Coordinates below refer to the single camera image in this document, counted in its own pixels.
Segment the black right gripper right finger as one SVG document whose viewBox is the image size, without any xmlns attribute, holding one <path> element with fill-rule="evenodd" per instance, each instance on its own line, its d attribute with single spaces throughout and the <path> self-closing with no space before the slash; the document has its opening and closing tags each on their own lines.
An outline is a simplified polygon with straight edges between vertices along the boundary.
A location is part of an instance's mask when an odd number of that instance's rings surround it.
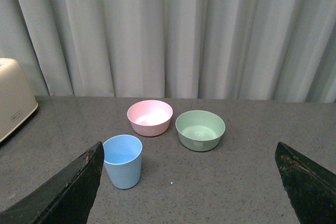
<svg viewBox="0 0 336 224">
<path fill-rule="evenodd" d="M 279 142 L 275 161 L 300 223 L 335 223 L 335 174 Z"/>
</svg>

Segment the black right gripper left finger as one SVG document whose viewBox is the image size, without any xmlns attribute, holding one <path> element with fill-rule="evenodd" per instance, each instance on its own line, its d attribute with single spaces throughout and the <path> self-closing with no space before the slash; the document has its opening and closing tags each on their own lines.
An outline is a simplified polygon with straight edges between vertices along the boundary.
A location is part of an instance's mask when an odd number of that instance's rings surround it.
<svg viewBox="0 0 336 224">
<path fill-rule="evenodd" d="M 86 223 L 100 185 L 101 142 L 1 212 L 1 223 Z"/>
</svg>

